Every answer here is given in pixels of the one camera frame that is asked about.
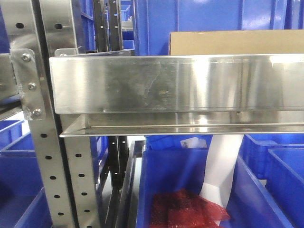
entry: metal bracket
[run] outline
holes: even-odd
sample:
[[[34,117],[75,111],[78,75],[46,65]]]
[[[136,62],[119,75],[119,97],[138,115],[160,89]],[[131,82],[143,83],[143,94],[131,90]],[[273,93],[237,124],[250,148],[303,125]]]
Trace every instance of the metal bracket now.
[[[26,120],[44,120],[46,110],[40,87],[40,79],[31,49],[11,49],[13,64],[22,109]]]
[[[56,57],[73,56],[85,53],[84,47],[78,48],[60,48],[55,51]]]

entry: hole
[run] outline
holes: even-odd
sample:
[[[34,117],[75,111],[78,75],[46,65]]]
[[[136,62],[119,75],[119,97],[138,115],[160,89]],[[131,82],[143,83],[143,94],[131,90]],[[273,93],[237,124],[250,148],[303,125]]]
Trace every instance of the hole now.
[[[56,29],[62,29],[63,26],[62,26],[62,24],[56,24],[56,25],[55,25],[55,28],[56,28]]]
[[[22,24],[22,23],[17,23],[17,24],[16,24],[16,28],[22,29],[22,28],[24,28],[24,24]]]

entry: metal beam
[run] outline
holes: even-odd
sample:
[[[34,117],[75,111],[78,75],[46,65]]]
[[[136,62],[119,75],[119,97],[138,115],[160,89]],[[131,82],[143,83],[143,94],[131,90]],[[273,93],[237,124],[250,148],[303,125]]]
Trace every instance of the metal beam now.
[[[110,0],[108,4],[111,51],[119,51],[123,49],[120,0]]]
[[[107,34],[107,22],[105,19],[105,1],[93,0],[95,42],[97,52],[109,51],[109,39]]]

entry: red bubble wrap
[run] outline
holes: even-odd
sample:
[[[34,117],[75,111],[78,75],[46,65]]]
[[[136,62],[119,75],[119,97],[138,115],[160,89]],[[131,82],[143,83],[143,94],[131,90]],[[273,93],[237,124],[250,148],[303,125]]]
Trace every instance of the red bubble wrap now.
[[[203,207],[203,213],[208,215],[214,221],[223,221],[230,219],[230,215],[222,206],[204,199],[207,204]]]
[[[167,194],[155,194],[153,197],[150,228],[168,227],[168,199]]]
[[[220,228],[215,221],[226,219],[225,208],[181,189],[154,195],[150,228]]]

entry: stainless steel shelf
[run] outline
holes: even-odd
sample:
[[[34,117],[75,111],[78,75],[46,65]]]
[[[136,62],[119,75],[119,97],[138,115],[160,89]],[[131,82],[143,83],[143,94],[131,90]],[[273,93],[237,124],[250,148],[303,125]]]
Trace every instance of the stainless steel shelf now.
[[[304,132],[302,54],[80,55],[50,63],[56,113],[81,114],[62,137]]]

